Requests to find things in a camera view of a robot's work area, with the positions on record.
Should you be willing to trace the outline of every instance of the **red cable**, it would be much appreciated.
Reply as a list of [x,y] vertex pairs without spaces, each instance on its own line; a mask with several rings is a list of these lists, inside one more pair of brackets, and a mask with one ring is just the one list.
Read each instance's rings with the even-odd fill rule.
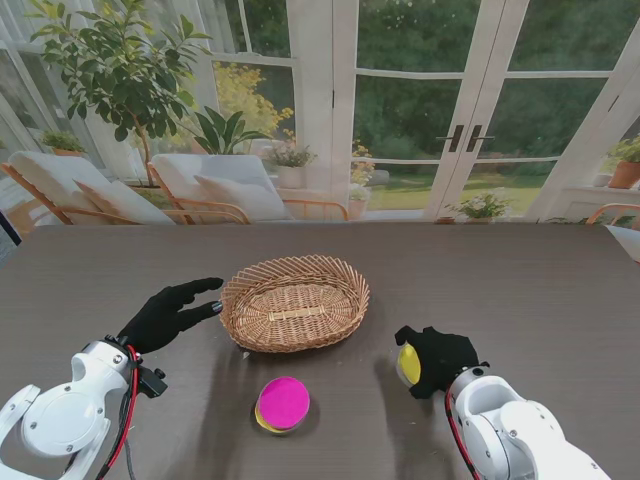
[[[127,348],[131,352],[131,355],[132,355],[132,358],[134,359],[134,362],[137,362],[137,354],[136,354],[135,349],[131,345],[127,345]],[[131,420],[133,419],[133,410],[134,410],[134,408],[136,406],[136,397],[138,395],[138,365],[137,364],[134,364],[134,366],[133,366],[133,385],[131,386],[131,388],[132,388],[132,390],[131,390],[131,404],[129,405],[129,411],[127,412],[127,421],[126,421],[126,423],[124,425],[124,434],[122,435],[122,438],[120,439],[120,443],[118,443],[118,448],[116,449],[115,453],[113,454],[113,458],[107,464],[107,466],[109,468],[111,468],[113,466],[113,464],[116,463],[118,455],[120,455],[120,451],[122,450],[122,447],[124,447],[124,442],[127,440],[127,435],[129,435],[129,427],[131,426]]]
[[445,395],[445,410],[447,413],[447,418],[449,420],[449,427],[451,427],[451,433],[453,433],[453,438],[456,441],[456,445],[458,446],[458,450],[460,450],[460,454],[462,455],[462,458],[464,458],[465,463],[467,464],[467,467],[469,467],[469,471],[471,473],[471,475],[473,476],[474,480],[481,480],[480,479],[480,474],[477,472],[477,470],[475,470],[475,467],[473,467],[473,462],[471,461],[471,457],[469,456],[469,452],[467,451],[466,447],[464,446],[464,443],[462,442],[462,438],[460,438],[460,433],[458,432],[458,427],[456,426],[456,421],[453,418],[452,415],[452,409],[451,409],[451,390],[447,390],[447,393]]

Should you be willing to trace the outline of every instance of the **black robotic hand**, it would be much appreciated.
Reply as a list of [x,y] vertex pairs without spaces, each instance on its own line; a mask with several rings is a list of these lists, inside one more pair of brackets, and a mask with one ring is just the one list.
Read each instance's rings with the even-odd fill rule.
[[189,310],[182,308],[193,303],[196,294],[217,290],[223,283],[220,278],[203,278],[163,288],[147,300],[142,309],[118,334],[118,338],[126,336],[126,343],[141,354],[161,349],[171,343],[180,332],[222,311],[220,302],[205,303]]
[[429,398],[437,390],[446,391],[464,367],[478,365],[478,354],[469,338],[440,333],[433,327],[420,333],[404,326],[396,333],[396,343],[408,343],[418,354],[420,380],[409,389],[415,398]]

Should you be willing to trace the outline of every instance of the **gray table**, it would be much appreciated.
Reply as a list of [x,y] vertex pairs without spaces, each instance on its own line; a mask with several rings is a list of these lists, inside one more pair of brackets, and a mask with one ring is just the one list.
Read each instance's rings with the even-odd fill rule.
[[[373,298],[360,329],[326,349],[243,358],[213,320],[148,355],[170,388],[138,403],[139,480],[468,478],[442,397],[413,400],[394,373],[393,333],[404,324],[471,337],[610,476],[638,478],[640,269],[599,227],[44,227],[0,269],[0,399],[66,381],[75,352],[117,333],[165,285],[309,253],[366,276]],[[313,396],[288,438],[251,420],[279,375]],[[3,455],[45,468],[12,448]],[[123,459],[112,475],[126,478]]]

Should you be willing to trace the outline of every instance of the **magenta disc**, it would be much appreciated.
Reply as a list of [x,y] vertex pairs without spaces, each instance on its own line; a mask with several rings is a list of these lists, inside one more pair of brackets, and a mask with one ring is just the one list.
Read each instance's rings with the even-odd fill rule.
[[271,380],[258,398],[262,418],[272,427],[288,430],[295,427],[309,411],[309,392],[293,377]]

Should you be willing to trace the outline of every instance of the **door handle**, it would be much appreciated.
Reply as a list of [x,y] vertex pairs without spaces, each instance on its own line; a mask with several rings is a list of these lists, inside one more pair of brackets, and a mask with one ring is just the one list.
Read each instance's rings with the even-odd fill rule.
[[469,139],[469,145],[467,145],[467,152],[473,152],[476,148],[476,143],[478,140],[493,140],[496,137],[480,137],[480,130],[482,130],[482,125],[476,125],[473,127],[473,131],[471,132],[471,138]]
[[464,125],[456,125],[456,129],[453,131],[453,136],[451,137],[436,137],[436,140],[451,140],[451,145],[449,145],[449,151],[455,152],[458,149],[458,145],[460,144],[460,137],[462,137],[462,130],[464,129]]

